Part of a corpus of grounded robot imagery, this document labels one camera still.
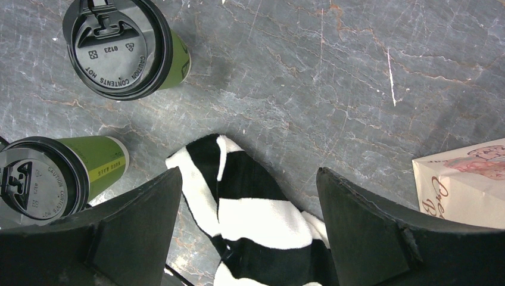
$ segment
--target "black and white striped fabric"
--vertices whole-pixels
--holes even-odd
[[[179,167],[193,218],[221,255],[215,286],[338,285],[325,224],[233,141],[206,136],[166,165]]]

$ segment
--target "black stripe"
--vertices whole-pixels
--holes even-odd
[[[244,151],[228,153],[223,179],[217,184],[219,198],[288,200],[267,170]]]
[[[227,250],[226,242],[223,239],[223,237],[220,234],[216,235],[215,237],[210,237],[208,235],[208,237],[210,238],[210,242],[212,243],[212,245],[216,248],[217,253],[219,253],[219,256],[223,257],[223,255],[225,255],[225,252]]]
[[[217,173],[219,173],[220,148],[217,145],[218,134],[211,134],[186,146],[193,164],[202,173],[205,182],[217,202]]]
[[[275,286],[309,282],[318,282],[322,286],[338,285],[331,252],[322,240],[287,250],[268,248],[247,238],[225,241],[230,250],[224,253],[222,261],[235,279],[249,278]]]

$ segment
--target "coffee cup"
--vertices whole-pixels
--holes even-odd
[[[128,165],[124,145],[107,136],[28,137],[8,144],[0,151],[0,222],[44,225],[79,212]]]
[[[75,0],[63,35],[77,75],[113,100],[174,87],[191,69],[187,46],[150,0]]]

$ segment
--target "floor scratch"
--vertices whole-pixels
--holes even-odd
[[[251,33],[253,32],[253,28],[254,28],[254,23],[256,22],[256,17],[258,16],[258,11],[260,10],[260,6],[261,6],[262,2],[263,2],[263,0],[260,0],[260,3],[258,4],[258,9],[256,9],[256,14],[254,15],[254,20],[252,21],[251,30],[249,31],[249,37],[247,37],[247,39],[249,39],[251,37]]]
[[[319,68],[323,69],[323,43],[325,40],[323,39],[323,16],[325,14],[325,9],[321,9],[321,57],[319,60]]]
[[[237,94],[239,94],[238,92],[240,91],[240,87],[242,86],[242,82],[244,81],[246,75],[247,75],[247,71],[245,71],[244,76],[242,76],[242,79],[241,79],[240,83],[238,84]]]
[[[391,72],[391,57],[389,56],[388,48],[388,66],[389,66],[389,81],[391,82],[391,96],[393,97],[393,105],[396,106],[396,99],[394,98],[394,83],[393,83],[393,73]]]
[[[317,170],[310,176],[308,177],[308,180],[303,184],[303,186],[301,187],[300,189],[300,192],[303,193],[303,190],[305,189],[305,187],[308,185],[309,182],[312,182],[312,178],[314,177],[314,175],[317,174]]]

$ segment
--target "gray marble surface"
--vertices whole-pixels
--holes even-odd
[[[131,168],[102,199],[224,133],[319,217],[320,166],[416,209],[411,159],[505,137],[503,1],[221,1],[155,1],[190,47],[191,75],[116,102],[72,69],[69,0],[0,0],[0,133],[122,140]],[[167,262],[212,285],[218,261],[182,203]]]

